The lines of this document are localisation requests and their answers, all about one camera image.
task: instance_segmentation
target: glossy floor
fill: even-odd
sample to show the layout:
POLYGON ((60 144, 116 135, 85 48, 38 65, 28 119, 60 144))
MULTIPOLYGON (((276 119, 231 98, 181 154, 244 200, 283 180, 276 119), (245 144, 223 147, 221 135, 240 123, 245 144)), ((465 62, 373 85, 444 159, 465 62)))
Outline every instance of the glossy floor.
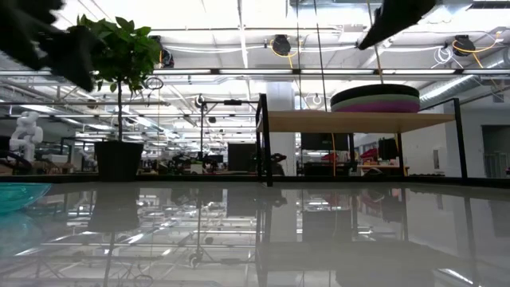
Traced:
POLYGON ((53 185, 0 214, 1 286, 510 285, 508 191, 53 185))

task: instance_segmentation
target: stacked cushion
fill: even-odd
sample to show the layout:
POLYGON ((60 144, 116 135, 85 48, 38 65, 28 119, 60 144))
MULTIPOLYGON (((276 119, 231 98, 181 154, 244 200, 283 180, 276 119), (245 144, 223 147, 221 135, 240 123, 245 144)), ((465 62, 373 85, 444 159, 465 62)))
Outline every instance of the stacked cushion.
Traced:
POLYGON ((333 112, 418 112, 420 93, 405 85, 366 85, 339 92, 331 99, 333 112))

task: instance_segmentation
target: potted plant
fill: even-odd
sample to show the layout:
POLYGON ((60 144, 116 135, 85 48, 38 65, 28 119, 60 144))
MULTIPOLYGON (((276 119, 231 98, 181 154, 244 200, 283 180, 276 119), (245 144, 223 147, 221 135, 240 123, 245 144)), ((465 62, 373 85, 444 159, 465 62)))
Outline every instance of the potted plant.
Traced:
POLYGON ((118 140, 95 143, 100 180, 135 180, 143 145, 122 141, 122 86, 128 86, 131 96, 143 90, 145 80, 159 62, 159 43, 148 37, 150 27, 135 29, 133 21, 120 17, 112 23, 104 19, 94 22, 82 16, 77 26, 69 29, 78 26, 87 27, 100 40, 91 52, 98 91, 108 82, 110 91, 117 91, 118 95, 118 140))

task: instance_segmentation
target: teal bowl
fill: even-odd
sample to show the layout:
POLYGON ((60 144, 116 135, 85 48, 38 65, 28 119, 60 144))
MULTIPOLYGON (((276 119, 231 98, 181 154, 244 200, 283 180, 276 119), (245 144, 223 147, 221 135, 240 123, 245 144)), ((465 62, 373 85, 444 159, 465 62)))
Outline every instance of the teal bowl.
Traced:
POLYGON ((0 183, 0 214, 36 202, 51 188, 48 183, 0 183))

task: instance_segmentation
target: shelf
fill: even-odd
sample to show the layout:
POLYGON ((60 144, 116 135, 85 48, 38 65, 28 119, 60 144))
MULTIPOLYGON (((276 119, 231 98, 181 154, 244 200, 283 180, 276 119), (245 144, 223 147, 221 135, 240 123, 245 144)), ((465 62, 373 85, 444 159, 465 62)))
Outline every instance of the shelf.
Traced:
MULTIPOLYGON (((455 120, 454 115, 392 112, 269 112, 270 132, 396 133, 455 120)), ((258 132, 263 132, 263 121, 258 132)))

